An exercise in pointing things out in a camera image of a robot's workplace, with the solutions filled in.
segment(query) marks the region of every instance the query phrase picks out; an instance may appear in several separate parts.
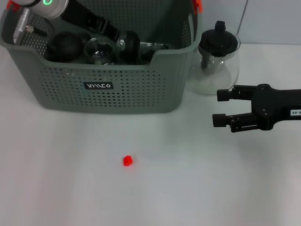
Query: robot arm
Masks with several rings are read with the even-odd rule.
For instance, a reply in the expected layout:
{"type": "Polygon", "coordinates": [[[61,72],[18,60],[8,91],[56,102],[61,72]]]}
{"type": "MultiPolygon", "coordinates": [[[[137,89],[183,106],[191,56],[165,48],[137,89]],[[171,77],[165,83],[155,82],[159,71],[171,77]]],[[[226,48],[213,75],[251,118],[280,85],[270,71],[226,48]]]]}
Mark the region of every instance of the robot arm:
{"type": "Polygon", "coordinates": [[[96,16],[76,0],[14,0],[46,19],[61,17],[63,20],[91,32],[107,36],[117,42],[120,31],[103,17],[96,16]]]}
{"type": "Polygon", "coordinates": [[[252,113],[226,116],[214,114],[214,127],[230,125],[231,131],[271,130],[279,121],[301,120],[301,90],[277,90],[268,84],[234,86],[217,91],[218,101],[251,100],[252,113]]]}

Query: black strap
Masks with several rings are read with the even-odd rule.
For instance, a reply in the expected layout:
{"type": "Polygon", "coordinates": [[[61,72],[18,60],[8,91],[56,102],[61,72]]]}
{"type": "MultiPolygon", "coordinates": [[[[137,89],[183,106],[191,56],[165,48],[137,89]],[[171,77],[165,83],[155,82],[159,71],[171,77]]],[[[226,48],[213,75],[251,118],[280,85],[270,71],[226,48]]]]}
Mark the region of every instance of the black strap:
{"type": "Polygon", "coordinates": [[[20,5],[20,6],[23,6],[23,7],[26,7],[26,8],[30,8],[30,7],[33,7],[35,5],[37,5],[41,0],[34,0],[32,3],[30,4],[27,4],[27,5],[20,5]]]}

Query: white table surface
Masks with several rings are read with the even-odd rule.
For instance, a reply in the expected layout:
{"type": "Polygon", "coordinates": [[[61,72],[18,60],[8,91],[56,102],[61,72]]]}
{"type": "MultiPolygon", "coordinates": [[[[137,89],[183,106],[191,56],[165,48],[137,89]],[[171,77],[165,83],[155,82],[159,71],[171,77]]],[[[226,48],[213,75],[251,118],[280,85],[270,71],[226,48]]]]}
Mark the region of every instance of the white table surface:
{"type": "MultiPolygon", "coordinates": [[[[301,89],[301,46],[245,44],[240,60],[238,84],[301,89]]],[[[301,122],[213,128],[250,104],[185,91],[169,114],[51,111],[1,48],[0,225],[300,226],[301,122]]]]}

